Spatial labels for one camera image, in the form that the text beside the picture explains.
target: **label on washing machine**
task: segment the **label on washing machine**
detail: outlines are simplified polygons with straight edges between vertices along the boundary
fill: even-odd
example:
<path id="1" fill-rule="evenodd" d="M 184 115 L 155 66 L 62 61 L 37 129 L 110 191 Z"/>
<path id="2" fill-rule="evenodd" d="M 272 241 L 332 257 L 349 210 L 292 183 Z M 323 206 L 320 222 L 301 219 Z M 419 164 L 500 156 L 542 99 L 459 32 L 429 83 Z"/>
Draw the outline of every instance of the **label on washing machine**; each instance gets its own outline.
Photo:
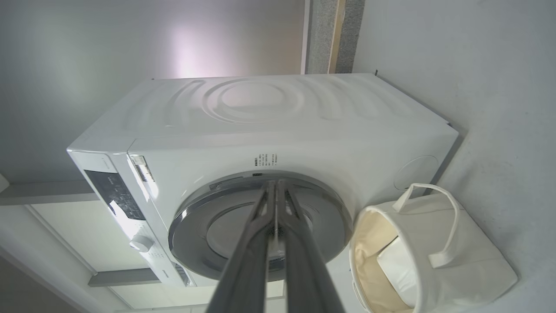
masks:
<path id="1" fill-rule="evenodd" d="M 271 167 L 278 164 L 278 154 L 277 153 L 261 153 L 255 157 L 256 167 Z"/>

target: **glossy gray panel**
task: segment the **glossy gray panel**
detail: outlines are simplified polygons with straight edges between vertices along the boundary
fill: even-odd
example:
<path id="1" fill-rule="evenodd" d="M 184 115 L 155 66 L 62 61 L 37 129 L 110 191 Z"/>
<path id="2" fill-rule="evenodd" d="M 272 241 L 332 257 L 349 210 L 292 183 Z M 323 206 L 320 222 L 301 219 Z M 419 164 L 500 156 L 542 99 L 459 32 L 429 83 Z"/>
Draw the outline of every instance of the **glossy gray panel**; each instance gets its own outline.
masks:
<path id="1" fill-rule="evenodd" d="M 0 173 L 80 180 L 65 149 L 147 79 L 298 74 L 303 0 L 4 0 Z"/>

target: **washing machine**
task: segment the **washing machine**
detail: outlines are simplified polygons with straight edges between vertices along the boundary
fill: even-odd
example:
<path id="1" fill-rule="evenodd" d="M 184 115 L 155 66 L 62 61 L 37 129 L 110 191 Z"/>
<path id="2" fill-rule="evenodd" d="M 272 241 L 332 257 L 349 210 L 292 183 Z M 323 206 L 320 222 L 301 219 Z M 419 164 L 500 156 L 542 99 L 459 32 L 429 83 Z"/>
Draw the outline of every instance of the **washing machine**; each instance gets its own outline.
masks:
<path id="1" fill-rule="evenodd" d="M 161 282 L 211 286 L 266 181 L 291 182 L 333 272 L 356 214 L 430 182 L 457 136 L 371 74 L 218 77 L 146 81 L 68 152 Z"/>

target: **gray floor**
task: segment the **gray floor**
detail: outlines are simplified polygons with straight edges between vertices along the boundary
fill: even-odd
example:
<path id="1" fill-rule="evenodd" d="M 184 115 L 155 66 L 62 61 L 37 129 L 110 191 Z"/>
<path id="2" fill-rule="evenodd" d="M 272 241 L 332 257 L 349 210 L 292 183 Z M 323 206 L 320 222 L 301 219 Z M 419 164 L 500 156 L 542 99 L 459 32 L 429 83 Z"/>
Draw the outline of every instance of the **gray floor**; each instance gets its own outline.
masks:
<path id="1" fill-rule="evenodd" d="M 439 184 L 520 281 L 476 312 L 555 312 L 556 2 L 367 0 L 354 72 L 379 76 L 463 137 Z"/>

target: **white fabric basket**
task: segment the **white fabric basket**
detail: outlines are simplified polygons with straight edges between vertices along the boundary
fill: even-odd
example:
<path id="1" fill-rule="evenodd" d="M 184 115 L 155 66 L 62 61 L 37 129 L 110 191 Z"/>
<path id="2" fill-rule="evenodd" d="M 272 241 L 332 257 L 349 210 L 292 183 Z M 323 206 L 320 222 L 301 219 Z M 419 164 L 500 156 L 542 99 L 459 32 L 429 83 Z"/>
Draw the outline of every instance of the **white fabric basket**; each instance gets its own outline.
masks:
<path id="1" fill-rule="evenodd" d="M 416 187 L 440 193 L 409 199 Z M 392 252 L 386 252 L 396 238 Z M 409 260 L 388 263 L 403 254 Z M 517 282 L 465 209 L 449 192 L 430 184 L 412 184 L 397 201 L 366 207 L 359 214 L 350 265 L 354 291 L 373 313 L 461 312 L 495 300 Z M 394 281 L 401 285 L 393 286 L 389 278 L 405 282 Z M 411 292 L 402 300 L 396 290 L 404 288 Z"/>

